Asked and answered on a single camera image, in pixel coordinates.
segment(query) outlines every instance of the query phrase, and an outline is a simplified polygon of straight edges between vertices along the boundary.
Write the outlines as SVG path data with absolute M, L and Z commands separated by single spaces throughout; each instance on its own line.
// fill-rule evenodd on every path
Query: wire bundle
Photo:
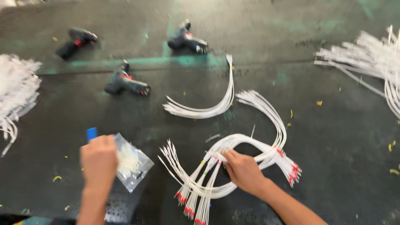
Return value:
M 232 105 L 234 98 L 232 55 L 226 55 L 226 60 L 228 61 L 229 64 L 229 85 L 228 89 L 226 90 L 224 98 L 216 106 L 205 109 L 190 108 L 177 103 L 176 101 L 172 100 L 170 97 L 167 96 L 168 100 L 170 100 L 171 102 L 163 104 L 164 109 L 173 115 L 192 118 L 192 119 L 206 119 L 226 112 Z
M 16 55 L 0 55 L 0 130 L 4 139 L 10 135 L 10 143 L 3 150 L 1 157 L 7 153 L 15 142 L 18 129 L 13 121 L 25 115 L 36 105 L 41 80 L 34 71 L 40 62 L 20 60 Z
M 259 109 L 272 120 L 277 130 L 277 136 L 272 146 L 257 141 L 246 135 L 229 135 L 216 142 L 209 149 L 197 169 L 190 176 L 181 167 L 178 157 L 176 155 L 175 146 L 171 143 L 170 140 L 168 140 L 167 147 L 160 148 L 161 152 L 167 158 L 174 172 L 177 174 L 179 179 L 183 181 L 182 183 L 175 176 L 175 174 L 171 170 L 169 170 L 161 157 L 158 156 L 158 158 L 167 168 L 172 177 L 174 177 L 182 185 L 175 196 L 178 196 L 179 205 L 185 204 L 184 214 L 190 219 L 194 218 L 195 224 L 208 224 L 210 199 L 224 197 L 236 189 L 237 186 L 232 182 L 229 182 L 219 187 L 214 187 L 214 182 L 216 180 L 221 162 L 226 161 L 221 153 L 233 149 L 240 143 L 252 144 L 262 152 L 258 156 L 254 157 L 256 162 L 261 162 L 258 165 L 260 170 L 276 163 L 285 174 L 291 187 L 293 187 L 295 181 L 299 182 L 301 176 L 301 170 L 298 165 L 290 158 L 288 158 L 282 150 L 286 142 L 286 130 L 281 118 L 279 117 L 276 110 L 272 107 L 272 105 L 263 96 L 253 90 L 238 93 L 236 94 L 236 97 L 238 98 L 239 102 L 251 105 Z M 202 186 L 205 176 L 215 165 L 216 167 L 206 186 Z M 203 171 L 203 174 L 196 182 L 195 180 L 204 166 L 205 169 Z M 201 199 L 197 209 L 196 217 L 194 217 L 198 196 L 201 196 Z
M 321 49 L 315 55 L 326 61 L 316 60 L 314 64 L 334 66 L 360 82 L 368 89 L 385 97 L 389 108 L 400 119 L 400 31 L 393 33 L 393 26 L 387 28 L 388 38 L 378 40 L 361 31 L 356 44 L 344 42 L 342 47 L 332 46 L 331 50 Z M 350 71 L 385 80 L 384 93 L 354 76 Z

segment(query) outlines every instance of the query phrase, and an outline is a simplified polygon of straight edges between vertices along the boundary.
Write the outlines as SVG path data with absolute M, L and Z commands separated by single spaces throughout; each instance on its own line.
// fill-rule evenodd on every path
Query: dark work table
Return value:
M 359 2 L 101 0 L 4 9 L 0 53 L 42 61 L 43 82 L 37 105 L 16 123 L 18 138 L 0 159 L 0 213 L 29 209 L 23 214 L 76 218 L 84 184 L 79 147 L 86 129 L 97 127 L 99 135 L 120 132 L 155 163 L 132 193 L 115 180 L 106 220 L 191 224 L 173 198 L 180 185 L 160 163 L 159 147 L 171 139 L 190 174 L 218 140 L 205 143 L 210 136 L 250 136 L 254 124 L 253 138 L 271 144 L 276 136 L 268 117 L 236 101 L 204 120 L 163 109 L 166 95 L 189 107 L 216 105 L 228 86 L 229 53 L 235 92 L 258 91 L 291 123 L 284 150 L 303 171 L 300 183 L 290 188 L 276 165 L 264 175 L 329 224 L 398 224 L 400 177 L 389 170 L 398 168 L 400 151 L 388 151 L 400 134 L 397 118 L 384 98 L 334 68 L 312 63 L 323 40 L 338 45 L 361 29 L 381 37 L 386 25 L 400 26 L 397 1 Z M 208 56 L 166 48 L 166 36 L 185 18 L 192 20 L 194 35 L 210 43 Z M 67 41 L 70 26 L 92 31 L 100 42 L 63 62 L 54 51 Z M 151 86 L 149 97 L 103 91 L 124 58 L 130 75 Z M 383 88 L 380 81 L 363 80 Z M 0 140 L 0 149 L 6 144 Z M 235 149 L 259 154 L 248 144 Z M 62 179 L 53 182 L 55 176 Z M 229 181 L 220 169 L 215 186 Z M 239 189 L 211 203 L 210 225 L 282 224 L 266 203 Z

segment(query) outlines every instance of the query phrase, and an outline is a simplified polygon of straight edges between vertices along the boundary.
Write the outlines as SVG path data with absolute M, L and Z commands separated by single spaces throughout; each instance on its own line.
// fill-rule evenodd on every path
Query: wire harness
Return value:
M 171 102 L 163 104 L 164 109 L 173 115 L 192 118 L 192 119 L 206 119 L 226 112 L 232 105 L 235 93 L 233 87 L 233 77 L 232 77 L 232 55 L 226 55 L 226 60 L 228 61 L 229 64 L 228 89 L 226 90 L 224 98 L 216 106 L 205 109 L 190 108 L 177 103 L 176 101 L 172 100 L 170 97 L 167 96 L 168 100 Z
M 15 142 L 18 129 L 13 121 L 25 115 L 36 105 L 41 80 L 35 75 L 40 62 L 20 60 L 16 55 L 0 55 L 0 130 L 10 143 L 3 150 L 7 153 Z
M 224 197 L 236 189 L 237 186 L 232 182 L 219 187 L 214 187 L 214 182 L 217 177 L 218 169 L 221 166 L 221 162 L 226 161 L 221 153 L 233 149 L 240 143 L 252 144 L 261 151 L 261 154 L 254 157 L 256 162 L 261 162 L 258 165 L 260 170 L 263 170 L 264 168 L 267 168 L 273 164 L 277 164 L 284 173 L 291 187 L 293 187 L 295 181 L 299 182 L 300 180 L 301 170 L 299 166 L 290 158 L 288 158 L 283 152 L 282 148 L 286 142 L 286 130 L 276 110 L 263 96 L 253 90 L 242 91 L 241 93 L 236 94 L 236 97 L 239 102 L 259 109 L 271 119 L 277 131 L 276 139 L 272 146 L 246 135 L 229 135 L 216 142 L 209 149 L 197 169 L 191 175 L 188 175 L 181 167 L 176 155 L 175 146 L 170 140 L 167 141 L 167 147 L 160 148 L 161 152 L 175 173 L 168 168 L 160 156 L 158 156 L 158 158 L 167 168 L 171 176 L 182 185 L 182 187 L 175 194 L 175 197 L 178 197 L 178 205 L 185 205 L 184 215 L 191 220 L 194 219 L 195 225 L 208 225 L 210 212 L 209 205 L 211 199 Z M 214 166 L 215 169 L 212 171 L 210 179 L 208 180 L 206 186 L 203 186 L 202 184 L 205 176 L 208 173 L 211 173 L 211 170 Z M 202 170 L 202 175 L 196 182 L 196 178 Z M 198 196 L 201 198 L 196 213 L 195 209 Z
M 361 31 L 355 44 L 344 42 L 343 47 L 332 46 L 331 50 L 321 49 L 315 55 L 316 65 L 334 66 L 372 90 L 385 97 L 389 108 L 400 119 L 400 31 L 396 36 L 393 26 L 387 28 L 388 38 L 378 40 L 365 31 Z M 365 83 L 350 71 L 385 80 L 384 92 Z

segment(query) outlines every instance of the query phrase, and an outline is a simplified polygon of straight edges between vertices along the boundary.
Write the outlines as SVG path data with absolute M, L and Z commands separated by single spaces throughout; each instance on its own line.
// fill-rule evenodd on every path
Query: yellow wire scrap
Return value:
M 396 175 L 400 175 L 400 172 L 395 169 L 390 169 L 390 173 L 394 173 Z
M 53 178 L 53 182 L 55 182 L 57 178 L 60 178 L 60 179 L 61 179 L 60 176 L 56 176 L 55 178 Z

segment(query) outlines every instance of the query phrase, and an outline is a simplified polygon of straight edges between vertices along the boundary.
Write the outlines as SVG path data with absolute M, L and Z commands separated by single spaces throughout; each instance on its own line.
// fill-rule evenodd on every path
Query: blue pen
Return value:
M 86 130 L 86 139 L 88 142 L 97 137 L 97 129 L 96 127 L 92 127 Z

